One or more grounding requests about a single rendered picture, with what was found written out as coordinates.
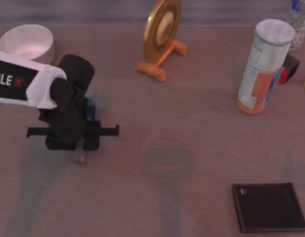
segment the red x mark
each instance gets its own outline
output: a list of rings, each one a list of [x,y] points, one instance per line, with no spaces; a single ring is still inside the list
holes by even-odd
[[[15,78],[14,87],[21,87],[22,78]]]

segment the black wallet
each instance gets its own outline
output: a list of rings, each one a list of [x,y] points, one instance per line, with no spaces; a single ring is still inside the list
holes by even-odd
[[[293,184],[233,184],[240,231],[305,231],[305,219]]]

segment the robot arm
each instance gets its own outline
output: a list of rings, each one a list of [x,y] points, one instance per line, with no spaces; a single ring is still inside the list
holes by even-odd
[[[0,52],[0,103],[39,109],[39,120],[49,127],[29,128],[31,135],[46,136],[50,150],[75,150],[84,139],[87,151],[99,148],[100,136],[118,136],[119,127],[102,128],[87,119],[85,93],[94,76],[83,58],[65,55],[58,67]]]

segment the orange wooden base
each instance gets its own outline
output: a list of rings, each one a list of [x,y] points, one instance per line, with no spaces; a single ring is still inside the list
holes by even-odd
[[[177,51],[180,55],[185,55],[187,53],[187,45],[179,41],[174,40],[171,47],[165,52],[165,54],[159,59],[155,64],[138,62],[135,71],[146,73],[150,76],[155,77],[159,82],[164,82],[166,80],[166,72],[159,66],[167,59],[167,57],[172,53],[172,51]]]

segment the gray wall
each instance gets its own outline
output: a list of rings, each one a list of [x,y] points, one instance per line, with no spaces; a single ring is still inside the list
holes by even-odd
[[[0,0],[0,25],[143,25],[155,0]],[[283,19],[289,0],[183,0],[182,23],[252,26]]]

